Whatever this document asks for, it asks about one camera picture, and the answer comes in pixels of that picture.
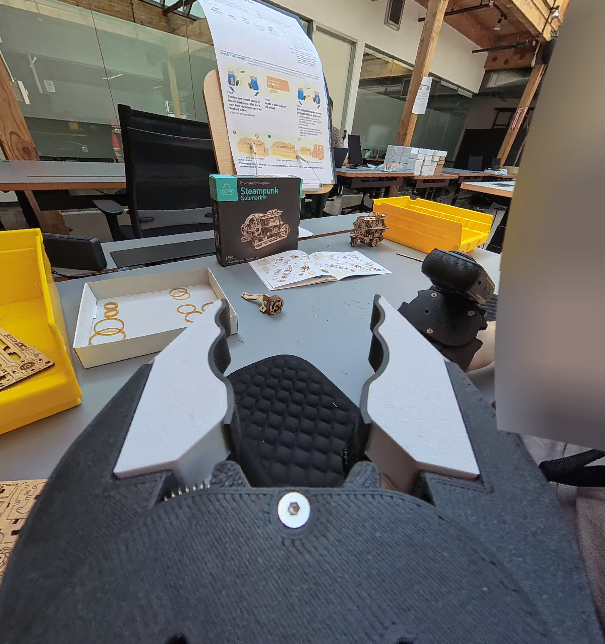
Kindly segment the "person's right hand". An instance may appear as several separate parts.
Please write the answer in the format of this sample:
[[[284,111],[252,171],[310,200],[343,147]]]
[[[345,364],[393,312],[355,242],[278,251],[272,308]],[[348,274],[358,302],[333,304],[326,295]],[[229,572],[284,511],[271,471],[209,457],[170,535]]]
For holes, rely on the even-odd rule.
[[[495,332],[496,332],[496,321],[489,321],[487,323],[486,329],[480,330],[477,333],[477,339],[483,344],[479,348],[468,368],[467,372],[473,372],[475,370],[489,366],[494,362],[495,358]]]

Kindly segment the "group of tan rubber bands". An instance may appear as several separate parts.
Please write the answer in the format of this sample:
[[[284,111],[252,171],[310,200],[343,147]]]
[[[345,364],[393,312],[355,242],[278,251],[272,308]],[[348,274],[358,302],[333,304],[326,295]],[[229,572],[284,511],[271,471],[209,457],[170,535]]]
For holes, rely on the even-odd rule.
[[[176,287],[97,300],[89,346],[181,330],[199,321],[217,300],[206,285]]]

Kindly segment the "black mesh office chair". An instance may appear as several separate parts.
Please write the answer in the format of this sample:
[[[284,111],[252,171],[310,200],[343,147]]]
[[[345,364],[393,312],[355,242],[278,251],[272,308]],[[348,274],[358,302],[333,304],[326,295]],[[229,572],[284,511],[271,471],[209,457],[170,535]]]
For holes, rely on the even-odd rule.
[[[127,213],[114,196],[94,200],[114,241],[213,229],[209,176],[218,172],[207,122],[119,104]]]

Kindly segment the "white paper notice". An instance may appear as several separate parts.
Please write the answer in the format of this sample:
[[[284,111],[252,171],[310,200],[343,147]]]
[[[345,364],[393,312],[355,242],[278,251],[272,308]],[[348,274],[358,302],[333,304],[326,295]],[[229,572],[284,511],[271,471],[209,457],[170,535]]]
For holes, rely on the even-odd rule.
[[[414,115],[424,115],[427,110],[428,100],[430,97],[430,91],[432,89],[432,82],[434,78],[432,76],[424,76],[419,85],[416,98],[412,106],[412,114]]]

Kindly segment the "black model kit box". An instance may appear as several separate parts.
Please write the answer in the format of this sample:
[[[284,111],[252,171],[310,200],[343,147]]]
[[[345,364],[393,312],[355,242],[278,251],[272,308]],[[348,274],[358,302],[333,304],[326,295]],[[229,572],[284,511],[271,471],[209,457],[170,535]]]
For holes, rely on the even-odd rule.
[[[298,248],[300,178],[211,174],[209,187],[220,266]]]

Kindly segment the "wooden post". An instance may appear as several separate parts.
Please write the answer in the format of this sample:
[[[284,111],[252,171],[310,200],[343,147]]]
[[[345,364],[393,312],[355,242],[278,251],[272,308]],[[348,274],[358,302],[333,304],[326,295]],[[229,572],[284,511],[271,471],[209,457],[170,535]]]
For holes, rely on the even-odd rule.
[[[429,75],[432,60],[436,49],[439,33],[443,24],[444,14],[448,9],[449,1],[429,1],[425,22],[421,31],[418,51],[414,61],[411,82],[403,108],[400,129],[396,145],[410,146],[418,114],[412,110],[418,96],[422,80]]]
[[[22,111],[18,106],[1,52],[0,146],[8,160],[40,160]],[[25,221],[30,227],[38,227],[43,232],[54,234],[69,234],[62,215],[57,211],[41,211],[31,191],[17,191],[15,194]]]

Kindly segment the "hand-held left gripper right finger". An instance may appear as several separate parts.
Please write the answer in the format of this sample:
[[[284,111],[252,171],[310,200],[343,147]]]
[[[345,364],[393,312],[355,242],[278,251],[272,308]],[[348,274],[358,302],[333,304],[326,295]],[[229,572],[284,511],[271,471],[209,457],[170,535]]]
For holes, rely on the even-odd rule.
[[[380,295],[371,317],[373,374],[361,396],[365,454],[383,483],[409,493],[429,471],[474,480],[480,470],[443,356]]]

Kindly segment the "stack of white boxes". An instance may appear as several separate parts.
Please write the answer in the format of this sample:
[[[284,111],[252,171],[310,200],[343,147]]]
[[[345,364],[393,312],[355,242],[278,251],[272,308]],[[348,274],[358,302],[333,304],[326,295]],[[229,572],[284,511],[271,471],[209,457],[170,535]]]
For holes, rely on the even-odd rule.
[[[414,176],[439,176],[447,155],[447,150],[388,146],[382,169]]]

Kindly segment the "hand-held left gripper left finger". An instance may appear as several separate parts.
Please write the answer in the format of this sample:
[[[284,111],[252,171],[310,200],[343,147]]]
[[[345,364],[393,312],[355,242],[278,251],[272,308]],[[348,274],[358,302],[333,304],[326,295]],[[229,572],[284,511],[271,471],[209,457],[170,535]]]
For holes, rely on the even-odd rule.
[[[234,394],[226,299],[212,304],[153,360],[113,473],[169,470],[181,487],[208,484],[231,452]]]

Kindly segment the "white-top office desk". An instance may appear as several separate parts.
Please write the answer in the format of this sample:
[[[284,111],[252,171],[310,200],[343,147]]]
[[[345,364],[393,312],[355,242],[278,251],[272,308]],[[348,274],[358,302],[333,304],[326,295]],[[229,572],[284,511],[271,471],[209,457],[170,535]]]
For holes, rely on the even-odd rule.
[[[461,192],[468,192],[464,208],[485,212],[494,204],[505,207],[505,212],[498,226],[506,227],[509,207],[515,187],[515,180],[508,181],[466,181],[461,184]]]

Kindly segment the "printed instruction sheet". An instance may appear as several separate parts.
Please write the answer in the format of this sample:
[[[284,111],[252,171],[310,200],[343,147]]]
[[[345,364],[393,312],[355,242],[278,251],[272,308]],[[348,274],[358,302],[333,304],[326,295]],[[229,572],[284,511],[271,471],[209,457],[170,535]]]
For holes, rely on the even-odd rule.
[[[200,4],[216,53],[237,171],[298,176],[305,191],[333,185],[322,64],[298,19],[258,1]],[[256,157],[250,141],[257,148]]]

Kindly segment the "black rectangular case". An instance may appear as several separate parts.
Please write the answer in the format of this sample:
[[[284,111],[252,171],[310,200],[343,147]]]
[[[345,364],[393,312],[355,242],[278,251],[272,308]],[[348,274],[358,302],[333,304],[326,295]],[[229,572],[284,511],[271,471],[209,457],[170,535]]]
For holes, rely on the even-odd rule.
[[[95,237],[43,233],[44,249],[52,268],[101,271],[107,268],[102,243]]]

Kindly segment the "wooden submarine model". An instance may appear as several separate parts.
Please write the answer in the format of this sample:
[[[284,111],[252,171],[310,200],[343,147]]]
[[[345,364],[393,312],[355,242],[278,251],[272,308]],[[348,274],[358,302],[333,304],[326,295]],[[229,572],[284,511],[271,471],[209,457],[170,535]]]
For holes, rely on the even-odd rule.
[[[378,246],[384,232],[388,229],[385,219],[386,214],[378,212],[358,215],[350,233],[350,246],[356,247],[359,243],[370,247]]]

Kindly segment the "open instruction booklet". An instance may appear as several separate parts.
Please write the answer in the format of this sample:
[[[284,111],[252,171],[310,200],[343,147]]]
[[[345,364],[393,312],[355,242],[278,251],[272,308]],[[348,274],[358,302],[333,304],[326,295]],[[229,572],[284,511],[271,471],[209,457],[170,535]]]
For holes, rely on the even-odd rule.
[[[270,291],[390,273],[358,251],[312,254],[286,251],[249,262],[249,265]]]

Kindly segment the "white cardboard box tray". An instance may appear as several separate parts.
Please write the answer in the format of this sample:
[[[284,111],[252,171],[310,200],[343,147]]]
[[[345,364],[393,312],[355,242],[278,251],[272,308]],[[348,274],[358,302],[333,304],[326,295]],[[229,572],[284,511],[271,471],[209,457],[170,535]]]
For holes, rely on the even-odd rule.
[[[225,298],[208,268],[89,281],[73,349],[84,368],[160,352]]]

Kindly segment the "wood-edged office desk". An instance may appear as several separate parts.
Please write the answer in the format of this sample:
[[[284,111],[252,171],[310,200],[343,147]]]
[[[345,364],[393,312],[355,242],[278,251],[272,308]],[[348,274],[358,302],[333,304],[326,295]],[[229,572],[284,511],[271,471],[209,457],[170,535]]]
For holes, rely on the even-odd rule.
[[[415,176],[412,173],[383,172],[366,168],[342,168],[336,170],[337,185],[341,188],[350,188],[366,195],[380,197],[397,197],[400,191],[407,188],[434,193],[435,189],[457,186],[460,175],[458,173],[443,172],[436,176]]]
[[[0,192],[31,191],[43,211],[88,210],[97,200],[127,207],[125,188],[121,163],[0,160]]]

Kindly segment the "wooden crank wheel assembly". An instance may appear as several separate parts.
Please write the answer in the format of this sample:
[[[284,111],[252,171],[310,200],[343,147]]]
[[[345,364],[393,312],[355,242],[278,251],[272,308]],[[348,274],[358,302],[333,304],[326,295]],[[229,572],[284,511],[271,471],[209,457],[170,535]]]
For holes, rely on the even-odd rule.
[[[256,302],[259,304],[260,312],[273,316],[280,312],[284,307],[284,301],[280,296],[270,296],[268,294],[249,294],[243,292],[242,298],[248,302]]]

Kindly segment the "person's grey clothing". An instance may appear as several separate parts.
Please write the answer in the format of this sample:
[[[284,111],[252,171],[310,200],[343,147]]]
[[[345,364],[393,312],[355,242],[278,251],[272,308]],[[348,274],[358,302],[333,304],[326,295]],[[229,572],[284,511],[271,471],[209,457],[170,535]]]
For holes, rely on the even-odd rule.
[[[605,630],[605,487],[574,487],[554,482],[552,488],[575,528]]]

